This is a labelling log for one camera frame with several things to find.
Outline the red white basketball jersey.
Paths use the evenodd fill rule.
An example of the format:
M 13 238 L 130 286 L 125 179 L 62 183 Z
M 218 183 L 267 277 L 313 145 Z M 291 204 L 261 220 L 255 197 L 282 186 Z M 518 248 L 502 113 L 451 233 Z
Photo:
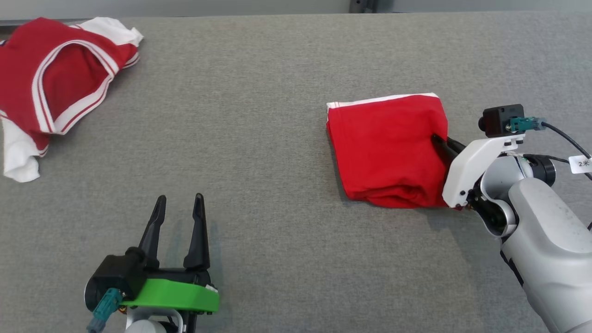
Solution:
M 4 176 L 28 183 L 52 135 L 95 110 L 120 70 L 139 61 L 144 36 L 118 19 L 77 25 L 37 18 L 0 40 L 0 124 Z

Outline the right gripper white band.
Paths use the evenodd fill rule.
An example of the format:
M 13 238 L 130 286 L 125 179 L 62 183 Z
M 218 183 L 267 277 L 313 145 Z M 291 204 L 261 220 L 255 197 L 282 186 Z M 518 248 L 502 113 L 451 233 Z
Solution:
M 486 177 L 478 188 L 486 192 L 487 199 L 494 199 L 516 182 L 524 179 L 526 173 L 522 162 L 514 156 L 500 156 L 515 150 L 524 140 L 525 134 L 486 138 L 472 141 L 465 146 L 459 141 L 433 134 L 432 145 L 441 160 L 450 162 L 442 198 L 449 207 L 464 207 L 468 204 L 468 192 Z

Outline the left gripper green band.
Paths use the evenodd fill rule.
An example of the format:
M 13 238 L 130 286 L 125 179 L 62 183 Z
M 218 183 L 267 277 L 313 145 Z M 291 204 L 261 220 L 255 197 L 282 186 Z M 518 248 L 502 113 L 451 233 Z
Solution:
M 165 221 L 167 198 L 160 195 L 148 220 L 139 248 L 144 251 L 146 267 L 150 270 L 139 295 L 121 305 L 146 308 L 173 308 L 177 311 L 214 313 L 219 310 L 220 296 L 211 283 L 207 270 L 210 268 L 209 235 L 205 201 L 201 193 L 195 195 L 190 248 L 181 268 L 157 270 L 160 262 L 157 249 L 160 228 Z

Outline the red shorts white trim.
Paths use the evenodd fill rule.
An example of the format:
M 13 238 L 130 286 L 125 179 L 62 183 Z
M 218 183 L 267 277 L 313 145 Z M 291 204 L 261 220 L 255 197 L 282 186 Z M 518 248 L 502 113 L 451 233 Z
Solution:
M 349 200 L 379 207 L 446 207 L 447 166 L 432 137 L 446 140 L 448 120 L 435 93 L 327 103 L 330 138 Z

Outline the grey metal post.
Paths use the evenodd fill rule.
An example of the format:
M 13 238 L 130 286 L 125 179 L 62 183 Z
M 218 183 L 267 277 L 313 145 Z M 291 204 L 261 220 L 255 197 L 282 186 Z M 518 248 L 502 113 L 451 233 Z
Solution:
M 376 13 L 379 0 L 350 0 L 349 13 Z

